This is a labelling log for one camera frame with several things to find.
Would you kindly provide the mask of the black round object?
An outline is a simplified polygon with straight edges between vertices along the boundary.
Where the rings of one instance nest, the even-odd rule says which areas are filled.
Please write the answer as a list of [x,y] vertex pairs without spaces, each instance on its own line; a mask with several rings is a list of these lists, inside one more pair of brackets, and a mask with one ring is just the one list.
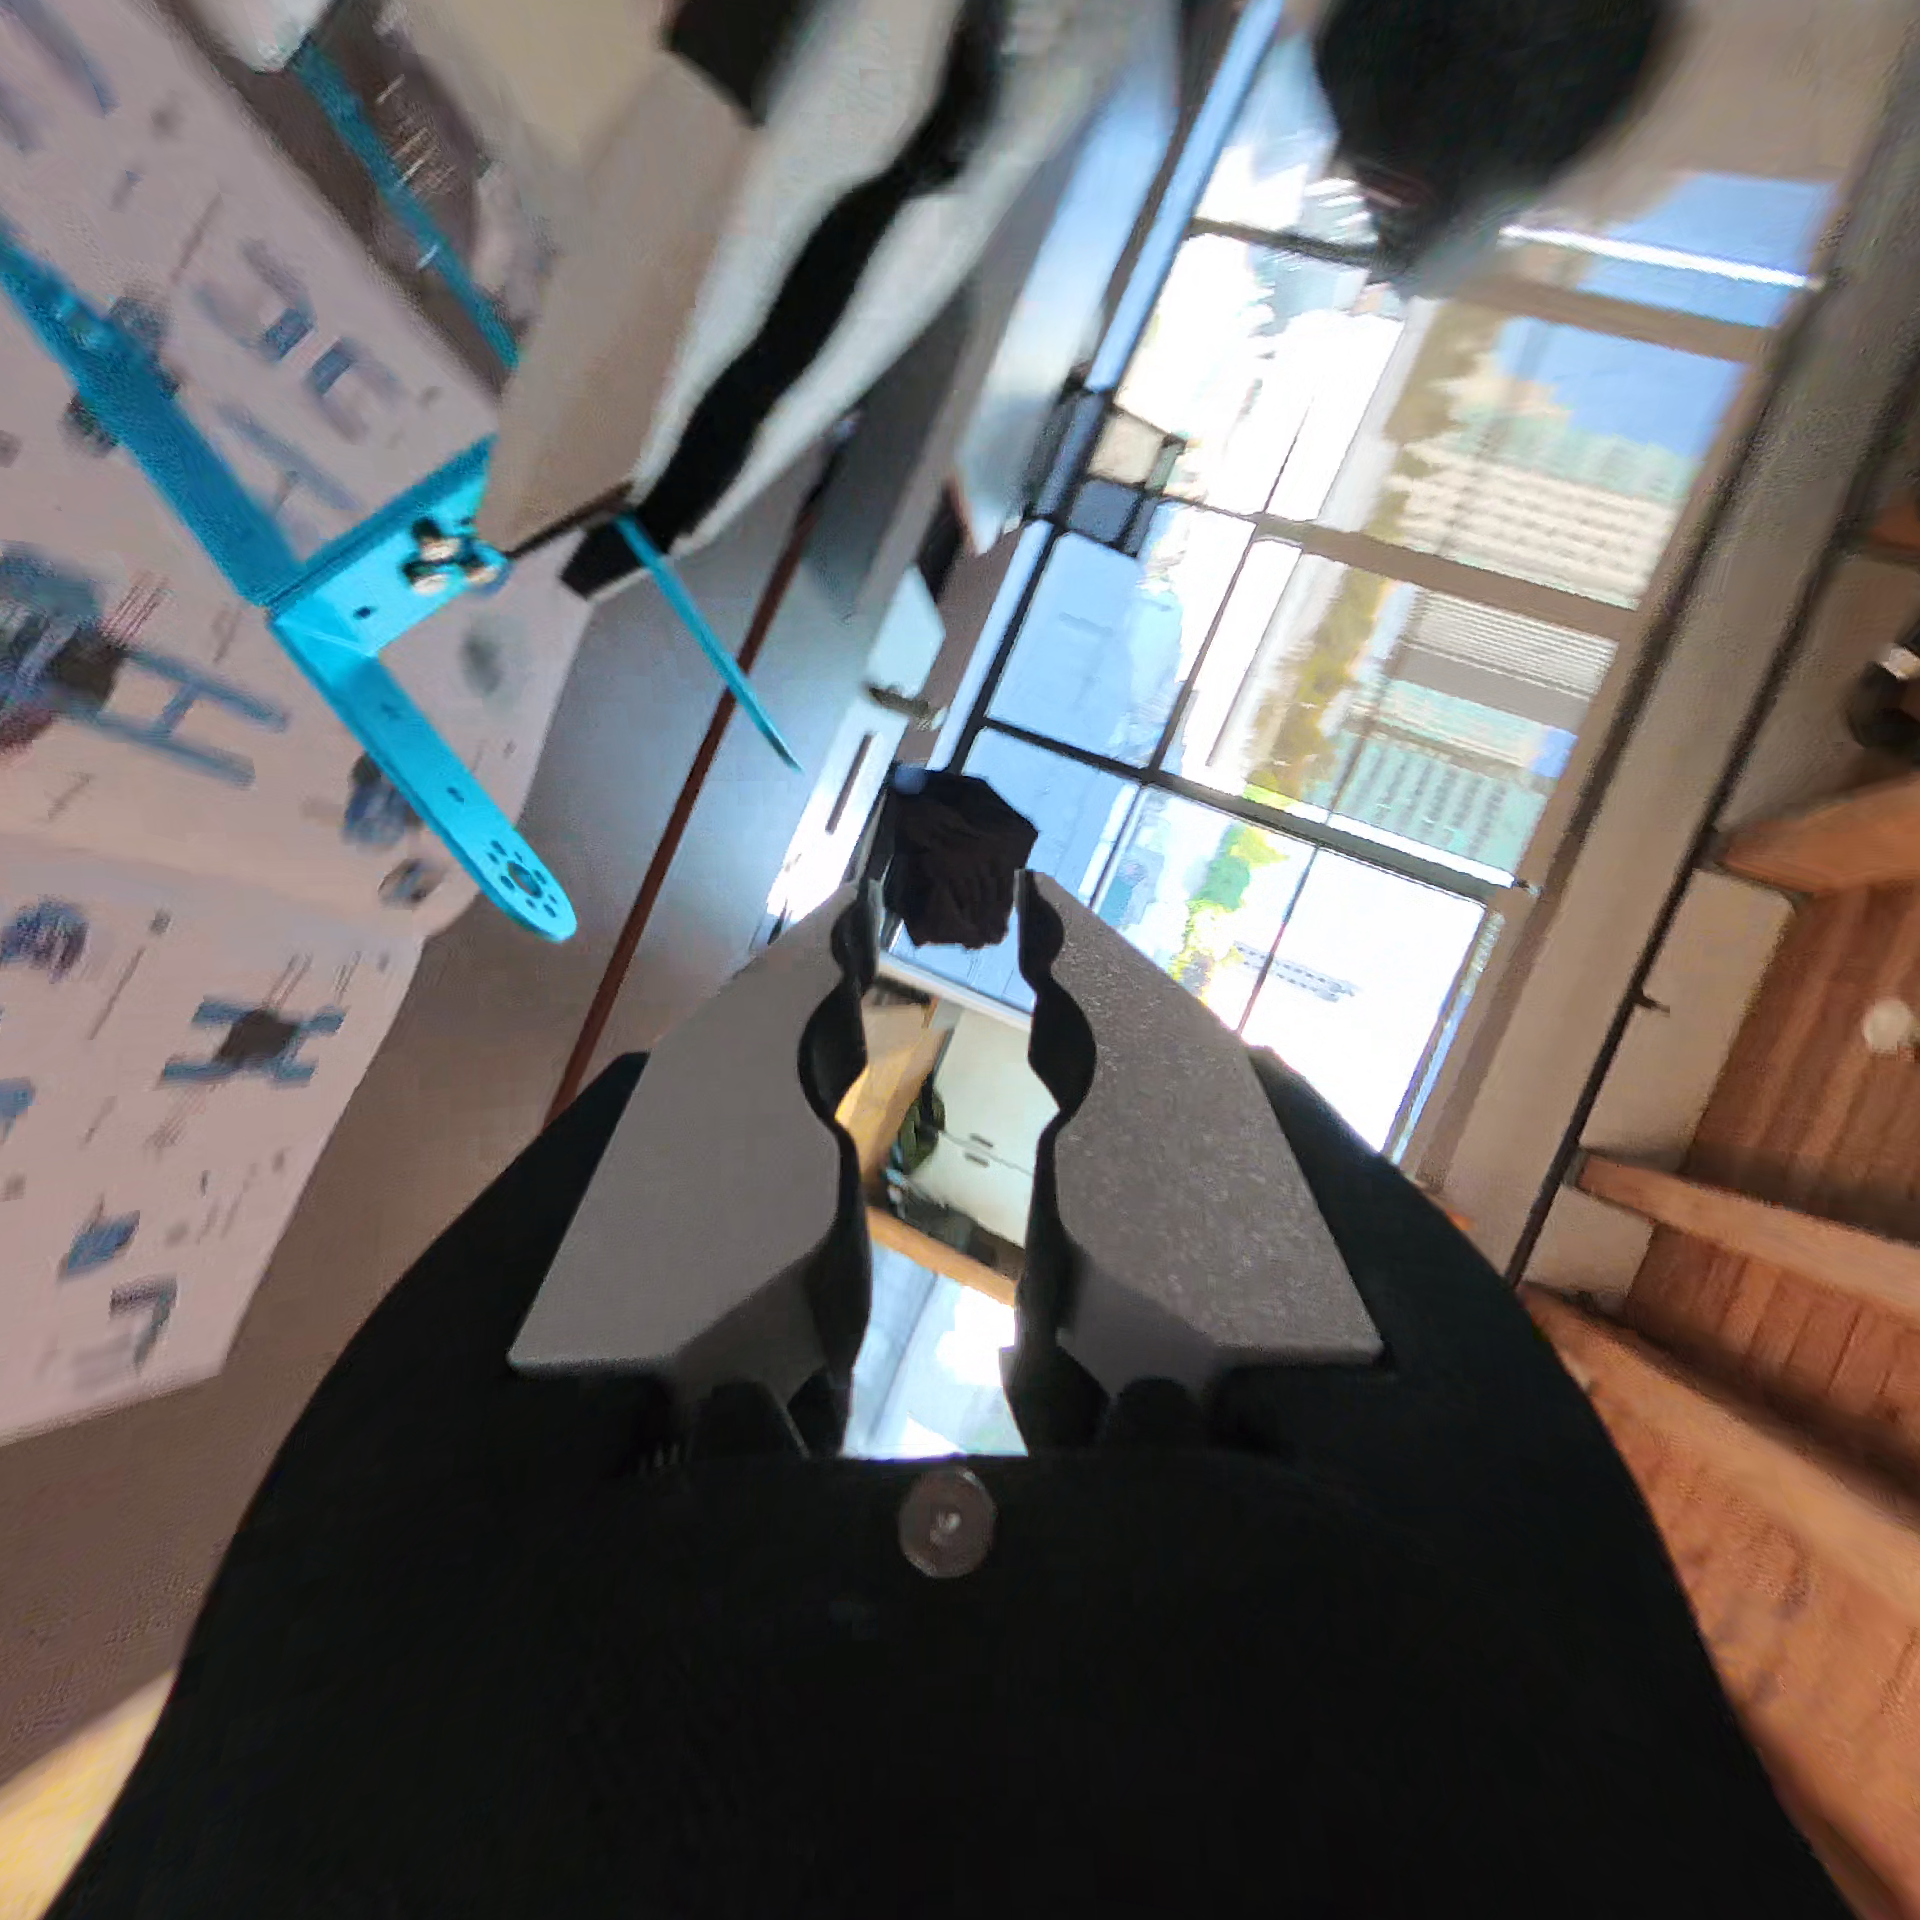
[[1666,1],[1337,1],[1312,30],[1335,173],[1365,236],[1344,262],[1419,295],[1600,151],[1666,75]]

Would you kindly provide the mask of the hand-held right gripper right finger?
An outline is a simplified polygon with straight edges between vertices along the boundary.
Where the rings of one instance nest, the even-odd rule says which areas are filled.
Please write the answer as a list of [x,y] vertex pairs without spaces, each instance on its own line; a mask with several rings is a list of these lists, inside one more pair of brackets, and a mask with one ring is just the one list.
[[1061,883],[1020,878],[1027,1063],[1050,1093],[1005,1399],[1028,1448],[1089,1447],[1138,1383],[1385,1344],[1251,1049]]

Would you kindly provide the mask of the blue straight metal bracket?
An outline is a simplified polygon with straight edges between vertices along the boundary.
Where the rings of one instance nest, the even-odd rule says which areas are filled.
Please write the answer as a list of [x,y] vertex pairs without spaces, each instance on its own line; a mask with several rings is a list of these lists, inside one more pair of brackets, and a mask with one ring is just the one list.
[[[415,240],[418,264],[440,277],[466,313],[469,323],[476,327],[477,336],[492,350],[500,369],[515,372],[519,367],[519,345],[508,323],[500,318],[489,295],[473,281],[444,227],[410,184],[393,153],[385,143],[376,119],[363,108],[336,62],[330,60],[314,36],[307,36],[292,52],[288,72],[296,75],[312,100],[321,108],[331,132],[371,177],[385,208]],[[775,718],[764,708],[761,696],[751,684],[748,669],[720,641],[714,624],[683,584],[683,577],[674,568],[672,560],[640,527],[633,512],[619,512],[613,516],[613,526],[617,540],[625,542],[636,561],[655,575],[666,604],[672,607],[683,631],[698,641],[737,708],[751,718],[757,734],[779,757],[783,766],[799,772],[800,758],[791,751]]]

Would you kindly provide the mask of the small black plastic part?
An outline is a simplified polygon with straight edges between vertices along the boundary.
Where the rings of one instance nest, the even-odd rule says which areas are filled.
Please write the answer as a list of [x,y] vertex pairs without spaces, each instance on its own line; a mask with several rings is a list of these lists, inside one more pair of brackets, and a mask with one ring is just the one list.
[[1005,939],[1035,823],[984,776],[905,766],[880,813],[880,901],[908,942],[995,948]]

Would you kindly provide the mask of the blue bent metal bracket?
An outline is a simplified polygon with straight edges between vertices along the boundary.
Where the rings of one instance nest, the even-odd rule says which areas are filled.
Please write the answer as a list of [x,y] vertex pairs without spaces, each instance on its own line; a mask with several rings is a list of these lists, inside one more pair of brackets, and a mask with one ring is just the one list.
[[493,804],[381,662],[400,636],[472,592],[500,584],[511,557],[477,534],[492,440],[480,438],[303,560],[193,413],[160,359],[55,268],[3,241],[3,281],[28,331],[135,461],[227,584],[267,631],[444,851],[503,915],[562,944],[577,933],[559,878]]

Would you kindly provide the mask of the open instruction manual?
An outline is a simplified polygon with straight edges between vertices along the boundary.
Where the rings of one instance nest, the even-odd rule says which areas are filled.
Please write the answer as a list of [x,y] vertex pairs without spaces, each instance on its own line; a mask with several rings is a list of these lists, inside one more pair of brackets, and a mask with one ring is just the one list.
[[[300,560],[493,404],[154,5],[4,5],[4,237]],[[216,1376],[477,899],[4,301],[4,1443]]]

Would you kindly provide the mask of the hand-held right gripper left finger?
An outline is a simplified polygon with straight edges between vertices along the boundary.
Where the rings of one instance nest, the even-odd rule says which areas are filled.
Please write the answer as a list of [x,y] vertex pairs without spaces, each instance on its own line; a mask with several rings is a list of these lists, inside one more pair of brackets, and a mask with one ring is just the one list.
[[841,1448],[873,1310],[858,1147],[877,892],[844,884],[674,1024],[640,1072],[511,1363],[647,1376],[685,1411],[764,1390]]

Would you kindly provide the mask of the large framed window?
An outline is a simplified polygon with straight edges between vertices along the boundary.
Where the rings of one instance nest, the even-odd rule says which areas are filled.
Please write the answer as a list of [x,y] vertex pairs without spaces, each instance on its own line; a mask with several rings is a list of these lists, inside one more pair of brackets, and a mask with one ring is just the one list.
[[1481,292],[1337,264],[1237,134],[1107,391],[956,766],[1035,865],[1399,1153],[1833,223],[1688,167],[1520,219]]

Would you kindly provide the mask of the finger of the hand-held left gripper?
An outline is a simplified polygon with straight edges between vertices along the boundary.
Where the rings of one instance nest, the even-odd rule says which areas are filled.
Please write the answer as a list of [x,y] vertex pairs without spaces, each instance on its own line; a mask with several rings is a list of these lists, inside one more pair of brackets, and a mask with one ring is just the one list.
[[629,494],[752,140],[674,52],[615,126],[498,404],[476,533],[503,557]]
[[1017,5],[666,5],[631,120],[631,520],[715,540],[959,295],[1041,160]]

